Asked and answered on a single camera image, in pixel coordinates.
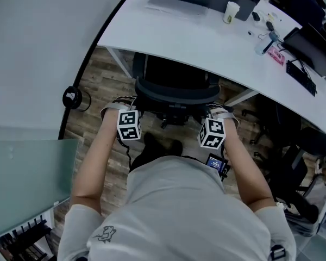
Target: desk leg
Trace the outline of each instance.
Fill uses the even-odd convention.
[[[122,54],[119,52],[119,50],[111,47],[106,48],[110,52],[111,56],[114,57],[114,60],[118,63],[118,65],[121,67],[126,76],[128,76],[129,78],[133,78],[131,70],[127,62],[123,59]]]
[[[227,107],[232,107],[242,101],[247,100],[248,98],[251,98],[253,96],[256,96],[258,94],[258,92],[251,90],[251,89],[247,89],[245,90],[243,93],[240,93],[239,95],[231,98],[230,100],[226,101],[224,103],[225,106]]]

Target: white tabletop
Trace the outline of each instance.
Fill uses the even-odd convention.
[[[147,8],[148,1],[126,0],[98,45],[156,55],[210,71],[275,100],[326,132],[326,81],[308,69],[317,85],[313,97],[286,74],[286,65],[280,66],[268,54],[257,55],[254,48],[260,41],[258,36],[268,31],[263,25],[255,25],[251,15],[247,21],[234,19],[226,24],[218,11],[179,15]],[[294,27],[300,28],[265,1],[254,11],[260,16],[274,16],[281,38]]]

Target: frosted glass partition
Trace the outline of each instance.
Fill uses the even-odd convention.
[[[78,140],[0,141],[0,234],[66,200]]]

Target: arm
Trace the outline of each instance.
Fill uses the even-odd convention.
[[[106,165],[117,135],[118,110],[109,108],[103,123],[84,158],[71,191],[71,206],[86,205],[101,213]]]
[[[232,119],[224,119],[226,140],[224,147],[232,163],[241,200],[253,211],[276,206],[271,190],[240,141]]]

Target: black pants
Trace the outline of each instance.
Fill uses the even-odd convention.
[[[167,156],[167,151],[164,149],[163,146],[159,145],[146,145],[143,149],[142,153],[134,159],[133,163],[131,164],[129,172],[132,172],[137,167],[150,163],[155,159],[158,159],[163,156]]]

